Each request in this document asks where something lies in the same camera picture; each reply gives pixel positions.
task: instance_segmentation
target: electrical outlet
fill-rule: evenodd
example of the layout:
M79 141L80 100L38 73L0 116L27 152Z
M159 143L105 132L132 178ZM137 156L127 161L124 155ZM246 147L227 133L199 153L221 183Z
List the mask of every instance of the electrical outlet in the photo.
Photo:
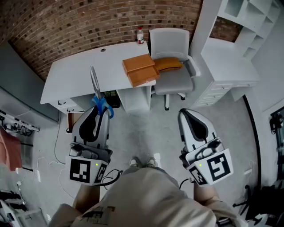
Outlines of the electrical outlet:
M35 172L35 178L40 182L39 170L37 170L37 171Z
M50 220L51 220L50 215L46 214L46 217L47 217L48 221L50 221Z

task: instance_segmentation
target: white wall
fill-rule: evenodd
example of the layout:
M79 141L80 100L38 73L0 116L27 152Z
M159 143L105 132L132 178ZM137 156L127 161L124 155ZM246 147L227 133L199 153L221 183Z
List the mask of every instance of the white wall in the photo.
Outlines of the white wall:
M252 59L261 78L253 90L262 111L284 99L284 10L280 6L282 10L276 24Z

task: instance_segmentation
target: bottle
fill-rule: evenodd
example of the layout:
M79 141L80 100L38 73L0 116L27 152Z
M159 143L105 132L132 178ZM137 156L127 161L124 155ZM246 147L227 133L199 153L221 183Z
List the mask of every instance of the bottle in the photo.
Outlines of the bottle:
M138 44L144 43L144 34L143 34L143 31L142 31L142 27L138 28L137 40L138 40Z

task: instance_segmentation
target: scissors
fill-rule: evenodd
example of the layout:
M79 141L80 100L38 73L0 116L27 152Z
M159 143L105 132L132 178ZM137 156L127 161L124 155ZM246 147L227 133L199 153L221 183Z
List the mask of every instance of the scissors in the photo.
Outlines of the scissors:
M95 96L93 97L92 102L94 102L97 105L99 115L103 114L103 110L105 108L107 108L109 110L109 113L110 113L110 119L112 119L113 116L114 116L114 110L112 109L112 107L107 103L106 99L104 98L104 93L100 92L98 79L97 79L96 72L95 72L95 69L94 69L93 66L91 66L90 74L91 74L93 87L94 87L94 90L95 90Z

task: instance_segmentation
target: red cloth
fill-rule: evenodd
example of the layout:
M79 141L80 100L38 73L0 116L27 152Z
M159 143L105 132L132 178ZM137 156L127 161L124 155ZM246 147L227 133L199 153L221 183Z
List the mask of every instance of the red cloth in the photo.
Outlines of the red cloth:
M6 164L10 171L22 168L21 142L0 127L0 162Z

